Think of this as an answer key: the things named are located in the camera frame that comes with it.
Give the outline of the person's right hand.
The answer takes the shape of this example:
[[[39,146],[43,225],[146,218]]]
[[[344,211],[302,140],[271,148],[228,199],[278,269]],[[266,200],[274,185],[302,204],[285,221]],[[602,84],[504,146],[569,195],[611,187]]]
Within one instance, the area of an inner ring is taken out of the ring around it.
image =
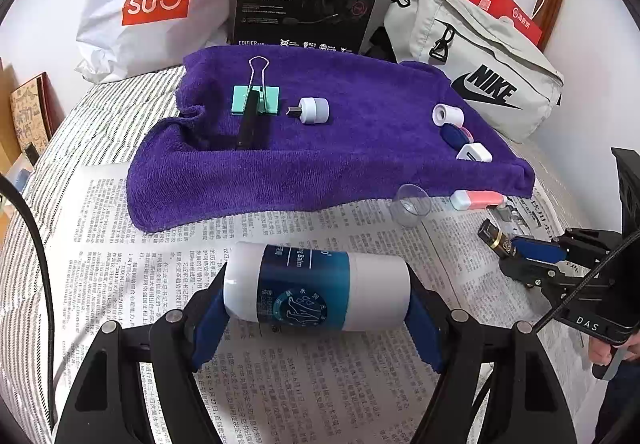
[[[640,334],[634,334],[624,344],[617,347],[617,352],[625,351],[624,360],[638,360],[640,355]],[[589,338],[588,357],[592,364],[606,366],[611,363],[613,347],[596,338]]]

